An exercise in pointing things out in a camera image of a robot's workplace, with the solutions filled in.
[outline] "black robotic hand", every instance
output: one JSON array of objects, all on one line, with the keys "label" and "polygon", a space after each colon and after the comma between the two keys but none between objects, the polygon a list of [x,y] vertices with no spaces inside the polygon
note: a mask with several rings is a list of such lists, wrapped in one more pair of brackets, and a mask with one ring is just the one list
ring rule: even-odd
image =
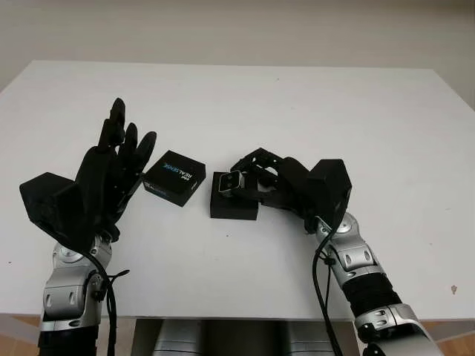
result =
[{"label": "black robotic hand", "polygon": [[259,148],[232,166],[230,174],[255,175],[266,191],[235,184],[229,189],[220,187],[222,192],[293,211],[310,234],[315,233],[319,220],[331,229],[338,227],[350,198],[351,181],[341,159],[322,159],[308,171],[296,159],[282,159]]},{"label": "black robotic hand", "polygon": [[63,246],[87,251],[96,235],[117,241],[117,220],[136,191],[157,134],[137,146],[137,127],[124,131],[125,104],[116,99],[99,143],[88,150],[75,180],[44,173],[20,185],[30,220]]}]

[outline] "black cable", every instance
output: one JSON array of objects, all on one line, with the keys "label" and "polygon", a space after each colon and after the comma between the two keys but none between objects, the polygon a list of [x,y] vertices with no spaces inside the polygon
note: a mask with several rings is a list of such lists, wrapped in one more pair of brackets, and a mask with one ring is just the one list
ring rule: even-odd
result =
[{"label": "black cable", "polygon": [[108,347],[107,347],[107,356],[115,355],[115,344],[117,340],[117,306],[116,298],[114,295],[114,289],[112,288],[112,282],[121,275],[127,274],[128,270],[122,271],[119,274],[116,274],[112,277],[112,280],[109,280],[109,276],[105,271],[105,268],[102,266],[101,262],[98,261],[89,251],[83,252],[82,255],[90,260],[97,268],[99,275],[102,278],[102,293],[106,294],[106,304],[107,312],[109,315],[109,338],[108,338]]},{"label": "black cable", "polygon": [[327,334],[330,339],[330,343],[332,344],[333,351],[335,352],[335,356],[343,356],[341,352],[340,345],[335,335],[335,331],[333,330],[333,325],[330,322],[330,318],[328,316],[328,311],[325,306],[324,299],[321,295],[320,286],[318,285],[318,277],[317,277],[317,265],[318,265],[318,258],[320,257],[325,245],[331,240],[333,235],[336,232],[337,227],[340,224],[336,225],[336,228],[332,228],[329,234],[323,239],[323,241],[318,245],[317,249],[315,250],[315,256],[313,257],[312,263],[312,278],[313,278],[313,285],[315,287],[315,291],[317,293],[318,303],[320,304],[321,313],[324,316],[325,326],[327,328]]},{"label": "black cable", "polygon": [[328,312],[328,297],[330,296],[330,280],[332,278],[332,265],[328,263],[327,291],[325,292],[325,310]]}]

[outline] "black cardboard box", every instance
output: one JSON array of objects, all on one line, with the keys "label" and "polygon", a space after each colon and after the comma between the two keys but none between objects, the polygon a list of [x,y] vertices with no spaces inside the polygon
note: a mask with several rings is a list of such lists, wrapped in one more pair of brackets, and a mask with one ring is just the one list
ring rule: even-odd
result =
[{"label": "black cardboard box", "polygon": [[184,206],[205,179],[201,162],[167,151],[143,177],[147,191],[179,206]]}]

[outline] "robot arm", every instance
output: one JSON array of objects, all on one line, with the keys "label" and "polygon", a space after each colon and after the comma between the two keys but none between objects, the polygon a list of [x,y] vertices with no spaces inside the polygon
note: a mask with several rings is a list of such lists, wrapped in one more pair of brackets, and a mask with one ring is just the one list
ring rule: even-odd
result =
[{"label": "robot arm", "polygon": [[124,124],[125,105],[117,99],[75,180],[45,173],[20,185],[31,222],[58,241],[43,295],[40,355],[95,355],[104,299],[111,324],[108,355],[114,355],[117,276],[109,279],[105,268],[111,244],[119,239],[115,224],[140,184],[157,138],[149,132],[137,145],[136,126],[124,131]]},{"label": "robot arm", "polygon": [[[327,236],[320,225],[317,241]],[[358,222],[346,213],[326,246],[327,256],[341,290],[355,315],[364,356],[442,356],[412,308],[401,302],[381,264],[359,234]]]},{"label": "robot arm", "polygon": [[[351,182],[343,161],[324,159],[308,171],[293,158],[282,159],[259,148],[234,165],[228,175],[245,179],[248,174],[255,175],[266,191],[245,189],[241,179],[221,177],[221,182],[231,182],[220,184],[221,193],[290,210],[304,220],[305,229],[315,234],[319,243],[315,261],[319,249],[324,248],[325,260],[331,262],[350,302],[358,337],[367,344],[364,356],[442,356],[411,307],[394,292],[381,264],[361,238],[356,219],[346,213]],[[331,339],[331,324],[328,332]]]}]

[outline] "white wall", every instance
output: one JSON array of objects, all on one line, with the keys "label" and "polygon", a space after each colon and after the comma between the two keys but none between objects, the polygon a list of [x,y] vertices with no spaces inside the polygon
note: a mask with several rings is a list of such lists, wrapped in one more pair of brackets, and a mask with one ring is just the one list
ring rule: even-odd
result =
[{"label": "white wall", "polygon": [[0,89],[32,59],[424,67],[475,108],[474,1],[0,0]]}]

